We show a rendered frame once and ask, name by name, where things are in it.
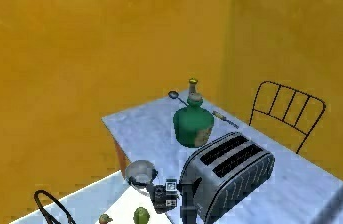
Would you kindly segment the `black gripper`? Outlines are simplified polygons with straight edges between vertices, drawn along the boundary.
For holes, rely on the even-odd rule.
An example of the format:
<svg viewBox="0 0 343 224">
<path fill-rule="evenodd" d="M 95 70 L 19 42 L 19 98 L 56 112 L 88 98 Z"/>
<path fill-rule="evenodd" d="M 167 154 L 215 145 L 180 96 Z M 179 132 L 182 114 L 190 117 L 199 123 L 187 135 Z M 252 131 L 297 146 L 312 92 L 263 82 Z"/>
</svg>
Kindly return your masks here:
<svg viewBox="0 0 343 224">
<path fill-rule="evenodd" d="M 161 214 L 167 210 L 166 188 L 164 185 L 153 185 L 157 176 L 158 171 L 152 169 L 152 179 L 144 176 L 131 176 L 128 178 L 128 183 L 139 192 L 148 192 L 155 211 Z"/>
</svg>

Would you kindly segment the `grey metal bowl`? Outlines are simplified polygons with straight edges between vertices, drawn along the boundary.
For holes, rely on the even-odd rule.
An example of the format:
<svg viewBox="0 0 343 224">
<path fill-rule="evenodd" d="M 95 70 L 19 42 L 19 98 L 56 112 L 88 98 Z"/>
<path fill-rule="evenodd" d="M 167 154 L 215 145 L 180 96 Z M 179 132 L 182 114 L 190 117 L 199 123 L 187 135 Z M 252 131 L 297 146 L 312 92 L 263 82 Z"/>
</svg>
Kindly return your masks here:
<svg viewBox="0 0 343 224">
<path fill-rule="evenodd" d="M 148 160 L 137 160 L 137 161 L 134 161 L 134 162 L 130 163 L 126 167 L 125 174 L 124 174 L 124 179 L 126 180 L 127 183 L 128 183 L 128 178 L 131 177 L 131 176 L 134 176 L 134 177 L 136 177 L 136 176 L 144 176 L 144 177 L 148 177 L 148 178 L 152 179 L 152 169 L 155 169 L 155 166 L 154 166 L 153 163 L 151 163 Z M 148 192 L 139 192 L 139 193 L 144 195 L 144 196 L 147 196 L 147 197 L 150 196 Z"/>
</svg>

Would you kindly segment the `green apple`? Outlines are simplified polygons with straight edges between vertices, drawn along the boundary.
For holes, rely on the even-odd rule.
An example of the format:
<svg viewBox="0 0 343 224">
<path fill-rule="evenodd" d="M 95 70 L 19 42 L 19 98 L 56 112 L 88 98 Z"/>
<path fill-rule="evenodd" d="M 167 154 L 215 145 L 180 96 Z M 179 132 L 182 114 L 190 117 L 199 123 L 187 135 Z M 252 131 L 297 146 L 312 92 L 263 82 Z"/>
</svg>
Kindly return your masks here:
<svg viewBox="0 0 343 224">
<path fill-rule="evenodd" d="M 133 221 L 135 224 L 148 224 L 149 219 L 150 214 L 146 208 L 138 207 L 134 211 Z"/>
</svg>

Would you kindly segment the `green round bottle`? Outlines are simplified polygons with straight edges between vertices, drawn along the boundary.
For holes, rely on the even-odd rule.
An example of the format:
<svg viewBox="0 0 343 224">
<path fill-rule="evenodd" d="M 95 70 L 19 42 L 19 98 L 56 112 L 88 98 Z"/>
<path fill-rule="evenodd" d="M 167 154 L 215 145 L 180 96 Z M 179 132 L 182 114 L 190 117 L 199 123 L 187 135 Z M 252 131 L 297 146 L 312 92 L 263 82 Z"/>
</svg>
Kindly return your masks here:
<svg viewBox="0 0 343 224">
<path fill-rule="evenodd" d="M 173 116 L 176 140 L 188 148 L 205 145 L 214 126 L 214 117 L 202 108 L 203 97 L 199 93 L 190 93 L 187 106 L 179 109 Z"/>
</svg>

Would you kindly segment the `silver black toaster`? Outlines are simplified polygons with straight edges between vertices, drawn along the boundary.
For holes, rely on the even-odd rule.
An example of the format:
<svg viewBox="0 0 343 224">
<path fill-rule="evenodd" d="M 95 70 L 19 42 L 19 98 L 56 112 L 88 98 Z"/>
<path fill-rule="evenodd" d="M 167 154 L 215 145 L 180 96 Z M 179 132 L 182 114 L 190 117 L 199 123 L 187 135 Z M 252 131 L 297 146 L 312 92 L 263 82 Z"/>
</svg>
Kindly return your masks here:
<svg viewBox="0 0 343 224">
<path fill-rule="evenodd" d="M 197 214 L 204 224 L 213 224 L 270 178 L 274 162 L 271 152 L 230 132 L 195 151 L 180 181 L 195 183 Z"/>
</svg>

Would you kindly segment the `grey metal spoon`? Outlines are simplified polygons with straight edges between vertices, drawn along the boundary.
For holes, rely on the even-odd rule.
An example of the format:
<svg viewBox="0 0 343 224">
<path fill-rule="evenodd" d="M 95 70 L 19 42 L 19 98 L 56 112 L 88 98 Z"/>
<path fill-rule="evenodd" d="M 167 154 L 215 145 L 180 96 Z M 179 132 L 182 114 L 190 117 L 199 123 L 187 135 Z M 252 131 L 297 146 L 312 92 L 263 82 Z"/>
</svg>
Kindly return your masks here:
<svg viewBox="0 0 343 224">
<path fill-rule="evenodd" d="M 179 93 L 177 91 L 169 91 L 168 92 L 168 96 L 171 98 L 171 99 L 178 99 L 181 103 L 183 103 L 184 105 L 187 105 L 187 103 L 185 101 L 183 101 L 180 97 L 179 97 Z"/>
</svg>

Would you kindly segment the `white marble table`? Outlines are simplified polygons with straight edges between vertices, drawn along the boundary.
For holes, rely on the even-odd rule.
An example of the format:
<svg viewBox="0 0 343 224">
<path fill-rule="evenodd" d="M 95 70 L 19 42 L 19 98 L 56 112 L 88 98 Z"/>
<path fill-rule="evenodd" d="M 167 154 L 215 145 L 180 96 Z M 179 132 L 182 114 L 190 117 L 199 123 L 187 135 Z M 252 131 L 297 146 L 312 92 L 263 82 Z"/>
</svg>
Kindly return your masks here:
<svg viewBox="0 0 343 224">
<path fill-rule="evenodd" d="M 164 97 L 102 119 L 129 161 L 148 160 L 158 179 L 178 178 L 196 151 L 175 137 L 173 116 L 182 104 Z M 247 126 L 238 132 L 275 157 L 271 177 L 214 224 L 343 224 L 343 181 Z"/>
</svg>

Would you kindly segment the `pale-handled knife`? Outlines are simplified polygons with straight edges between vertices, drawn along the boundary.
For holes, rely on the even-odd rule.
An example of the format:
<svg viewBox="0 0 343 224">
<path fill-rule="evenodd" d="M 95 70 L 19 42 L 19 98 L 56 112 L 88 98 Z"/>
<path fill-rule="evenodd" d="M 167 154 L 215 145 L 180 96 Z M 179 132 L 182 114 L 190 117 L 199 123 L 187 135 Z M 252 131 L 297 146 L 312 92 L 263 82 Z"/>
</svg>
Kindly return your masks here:
<svg viewBox="0 0 343 224">
<path fill-rule="evenodd" d="M 225 117 L 224 115 L 222 115 L 221 113 L 217 112 L 217 111 L 213 111 L 212 114 L 217 117 L 218 119 L 227 122 L 228 124 L 230 124 L 231 126 L 233 126 L 236 129 L 239 129 L 239 126 L 237 124 L 235 124 L 234 122 L 230 121 L 227 119 L 227 117 Z"/>
</svg>

